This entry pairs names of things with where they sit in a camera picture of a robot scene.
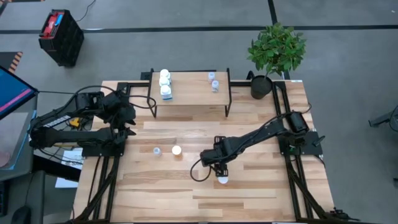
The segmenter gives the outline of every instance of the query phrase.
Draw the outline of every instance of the gray floor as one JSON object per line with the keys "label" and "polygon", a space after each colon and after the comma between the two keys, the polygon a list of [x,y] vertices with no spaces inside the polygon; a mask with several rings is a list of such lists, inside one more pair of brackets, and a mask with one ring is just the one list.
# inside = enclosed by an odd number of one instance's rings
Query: gray floor
{"label": "gray floor", "polygon": [[[69,8],[80,18],[89,2],[12,3],[0,17],[0,29],[40,29],[43,18],[27,20],[21,12],[41,15],[51,8]],[[265,0],[108,2],[97,0],[80,25],[89,29],[271,23]],[[394,0],[274,2],[278,20],[287,26],[385,25],[398,21]],[[246,56],[255,36],[257,32],[251,31],[86,34],[75,68],[58,67],[39,49],[37,35],[0,35],[0,42],[7,43],[0,45],[0,51],[22,51],[17,74],[38,89],[73,91],[102,80],[138,79],[140,72],[152,67],[229,67],[232,78],[244,78],[248,70],[254,70]],[[362,221],[396,223],[398,189],[392,178],[398,177],[398,140],[386,125],[370,128],[368,119],[397,105],[398,30],[318,30],[305,31],[304,36],[308,39],[305,60],[290,76],[304,80],[315,126],[326,135],[322,144],[335,205]],[[40,95],[39,114],[63,105],[67,98]],[[45,213],[68,217],[74,191],[54,189],[53,179],[47,186]],[[46,220],[64,221],[60,217]]]}

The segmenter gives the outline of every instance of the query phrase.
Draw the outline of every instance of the monitor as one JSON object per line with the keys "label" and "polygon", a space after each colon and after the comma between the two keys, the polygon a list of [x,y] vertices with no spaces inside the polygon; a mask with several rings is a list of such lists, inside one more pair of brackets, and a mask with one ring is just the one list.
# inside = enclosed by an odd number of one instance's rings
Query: monitor
{"label": "monitor", "polygon": [[38,91],[0,66],[0,119],[32,99]]}

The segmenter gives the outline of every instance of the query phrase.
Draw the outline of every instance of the green leaves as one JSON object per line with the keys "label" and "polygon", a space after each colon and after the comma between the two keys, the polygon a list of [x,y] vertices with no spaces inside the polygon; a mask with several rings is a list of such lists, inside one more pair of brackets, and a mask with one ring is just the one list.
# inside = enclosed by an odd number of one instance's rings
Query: green leaves
{"label": "green leaves", "polygon": [[257,70],[266,69],[267,74],[295,70],[305,54],[303,33],[294,33],[293,27],[285,28],[280,23],[267,26],[260,31],[257,40],[251,41],[248,60],[255,63]]}

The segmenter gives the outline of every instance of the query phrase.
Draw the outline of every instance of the white paper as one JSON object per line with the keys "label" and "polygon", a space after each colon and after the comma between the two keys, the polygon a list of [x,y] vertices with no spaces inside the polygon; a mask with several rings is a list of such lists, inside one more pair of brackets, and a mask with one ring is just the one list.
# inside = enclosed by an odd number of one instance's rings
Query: white paper
{"label": "white paper", "polygon": [[[72,151],[64,151],[63,152],[63,157],[62,159],[65,161],[77,161],[83,163],[84,160],[81,156],[82,148],[74,148]],[[70,163],[70,162],[63,162],[63,165],[71,166],[77,169],[82,169],[83,165],[81,164],[76,164],[76,163]],[[71,180],[65,180],[64,178],[57,178],[57,181],[55,183],[55,188],[77,188],[78,182],[74,182]]]}

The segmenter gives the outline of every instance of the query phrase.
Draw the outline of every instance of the wooden table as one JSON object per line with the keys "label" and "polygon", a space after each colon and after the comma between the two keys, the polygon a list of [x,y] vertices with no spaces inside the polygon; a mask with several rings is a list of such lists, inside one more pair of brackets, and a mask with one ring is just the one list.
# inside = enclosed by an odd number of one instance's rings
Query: wooden table
{"label": "wooden table", "polygon": [[219,82],[219,90],[213,93],[211,83],[208,82],[208,72],[171,72],[172,100],[163,100],[160,95],[160,72],[152,73],[150,80],[150,97],[155,99],[158,106],[224,106],[225,115],[228,116],[231,107],[231,89],[229,87],[229,70],[215,72]]}
{"label": "wooden table", "polygon": [[[104,86],[116,89],[117,82]],[[292,110],[305,111],[307,97],[302,82],[286,81]],[[146,95],[147,87],[134,87],[134,95]],[[194,182],[189,175],[199,153],[211,149],[216,135],[241,136],[257,129],[275,116],[274,100],[268,94],[262,100],[250,96],[248,87],[232,87],[233,105],[228,118],[217,106],[168,106],[159,111],[157,119],[149,110],[136,108],[137,133],[127,140],[125,155],[120,160],[112,222],[266,222],[294,220],[293,206],[284,158],[276,138],[246,149],[228,163],[229,182],[220,184],[214,173],[204,182]],[[146,100],[131,102],[146,105]],[[310,113],[304,114],[313,127]],[[93,129],[106,126],[95,118]],[[174,145],[183,150],[182,159],[171,153]],[[153,148],[163,154],[156,157]],[[86,207],[97,158],[88,158],[83,165],[76,193],[76,215]],[[313,156],[302,156],[308,189],[318,203],[329,211],[333,201],[323,165]],[[202,179],[208,167],[196,166],[193,175]],[[97,189],[97,174],[94,193]],[[302,194],[300,210],[305,217]],[[104,217],[105,193],[101,206]]]}

